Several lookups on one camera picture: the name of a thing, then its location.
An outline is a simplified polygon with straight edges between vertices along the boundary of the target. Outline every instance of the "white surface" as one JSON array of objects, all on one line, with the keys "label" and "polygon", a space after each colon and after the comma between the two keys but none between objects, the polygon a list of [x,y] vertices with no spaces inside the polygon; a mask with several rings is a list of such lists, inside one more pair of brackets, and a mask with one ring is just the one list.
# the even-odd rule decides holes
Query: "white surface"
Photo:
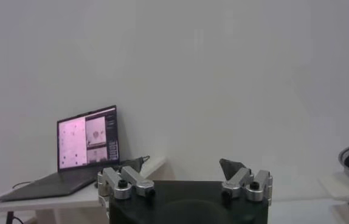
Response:
[{"label": "white surface", "polygon": [[319,181],[333,199],[349,202],[349,178],[345,173],[324,176]]},{"label": "white surface", "polygon": [[272,203],[269,209],[268,222],[269,224],[335,224],[338,222],[331,209],[342,204],[332,199],[276,202]]},{"label": "white surface", "polygon": [[[165,158],[151,158],[143,166],[141,175],[148,177],[165,163]],[[24,201],[0,202],[0,212],[26,211],[60,208],[88,208],[100,206],[97,188],[91,184],[82,190],[66,197],[44,198]]]},{"label": "white surface", "polygon": [[349,0],[0,0],[0,192],[55,171],[56,120],[114,103],[122,159],[222,180],[225,157],[270,170],[277,200],[324,197]]}]

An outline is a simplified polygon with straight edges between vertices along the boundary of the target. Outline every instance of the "laptop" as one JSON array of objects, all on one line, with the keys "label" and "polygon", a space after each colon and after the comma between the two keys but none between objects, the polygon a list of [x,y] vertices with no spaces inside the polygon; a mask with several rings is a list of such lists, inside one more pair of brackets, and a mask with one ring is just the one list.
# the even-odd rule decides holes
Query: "laptop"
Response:
[{"label": "laptop", "polygon": [[57,122],[57,173],[0,197],[0,201],[59,197],[91,184],[104,167],[119,164],[116,106]]}]

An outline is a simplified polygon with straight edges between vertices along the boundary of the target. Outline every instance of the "image on screen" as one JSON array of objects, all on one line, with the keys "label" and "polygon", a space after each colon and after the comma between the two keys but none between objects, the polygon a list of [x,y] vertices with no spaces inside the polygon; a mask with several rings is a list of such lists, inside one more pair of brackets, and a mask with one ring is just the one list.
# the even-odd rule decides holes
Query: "image on screen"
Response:
[{"label": "image on screen", "polygon": [[118,136],[116,109],[58,123],[60,169],[117,161]]}]

